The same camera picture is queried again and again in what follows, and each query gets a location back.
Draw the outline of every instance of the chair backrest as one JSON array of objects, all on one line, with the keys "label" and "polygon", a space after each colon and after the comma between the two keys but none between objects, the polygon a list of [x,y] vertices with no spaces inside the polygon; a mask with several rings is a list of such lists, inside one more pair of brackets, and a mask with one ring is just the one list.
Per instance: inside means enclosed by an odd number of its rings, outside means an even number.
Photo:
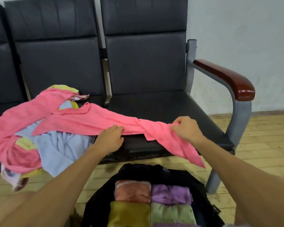
[{"label": "chair backrest", "polygon": [[94,0],[5,2],[32,98],[53,84],[105,95]]},{"label": "chair backrest", "polygon": [[0,104],[27,100],[20,67],[16,63],[16,53],[11,48],[10,39],[3,7],[0,5]]},{"label": "chair backrest", "polygon": [[100,0],[112,94],[185,88],[187,0]]}]

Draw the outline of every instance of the chair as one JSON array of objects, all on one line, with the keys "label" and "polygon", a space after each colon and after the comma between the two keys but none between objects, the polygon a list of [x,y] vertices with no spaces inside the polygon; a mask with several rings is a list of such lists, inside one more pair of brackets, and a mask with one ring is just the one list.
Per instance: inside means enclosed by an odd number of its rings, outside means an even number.
[{"label": "chair", "polygon": [[0,116],[11,107],[27,101],[15,45],[0,5]]},{"label": "chair", "polygon": [[[187,0],[100,2],[112,90],[108,109],[165,123],[189,116],[208,139],[234,154],[250,118],[255,90],[244,76],[195,60],[197,41],[186,42]],[[226,133],[190,95],[195,68],[231,93],[234,110]],[[166,153],[156,141],[148,142],[143,135],[125,136],[122,148],[122,153],[145,158]],[[212,171],[207,191],[216,192],[219,184],[219,177]]]},{"label": "chair", "polygon": [[65,84],[89,94],[88,102],[104,105],[94,5],[94,0],[5,2],[32,98],[51,85]]}]

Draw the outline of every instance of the person's right arm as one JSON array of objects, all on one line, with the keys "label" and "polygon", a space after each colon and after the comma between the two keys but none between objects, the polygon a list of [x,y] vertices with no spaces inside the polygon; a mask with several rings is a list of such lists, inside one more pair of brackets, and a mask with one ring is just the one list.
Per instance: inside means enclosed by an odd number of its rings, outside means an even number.
[{"label": "person's right arm", "polygon": [[205,138],[188,116],[171,129],[189,141],[218,174],[243,217],[252,227],[284,227],[284,179],[231,155]]}]

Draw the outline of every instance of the glossy red-brown armrest pad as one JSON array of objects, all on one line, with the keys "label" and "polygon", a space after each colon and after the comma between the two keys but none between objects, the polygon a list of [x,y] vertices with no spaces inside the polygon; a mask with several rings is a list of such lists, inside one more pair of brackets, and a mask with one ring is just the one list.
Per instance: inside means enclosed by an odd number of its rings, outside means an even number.
[{"label": "glossy red-brown armrest pad", "polygon": [[251,101],[254,99],[255,88],[245,76],[202,59],[194,60],[193,64],[227,82],[232,88],[237,101]]}]

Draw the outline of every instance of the baseboard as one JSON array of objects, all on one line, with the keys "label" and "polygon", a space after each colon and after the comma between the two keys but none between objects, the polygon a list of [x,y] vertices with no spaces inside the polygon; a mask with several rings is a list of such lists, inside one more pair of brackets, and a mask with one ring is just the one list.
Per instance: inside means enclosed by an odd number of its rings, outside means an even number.
[{"label": "baseboard", "polygon": [[[276,116],[276,115],[284,115],[284,110],[278,111],[255,111],[251,113],[251,117],[256,116]],[[219,115],[210,115],[209,117],[212,119],[230,119],[232,114],[219,114]]]}]

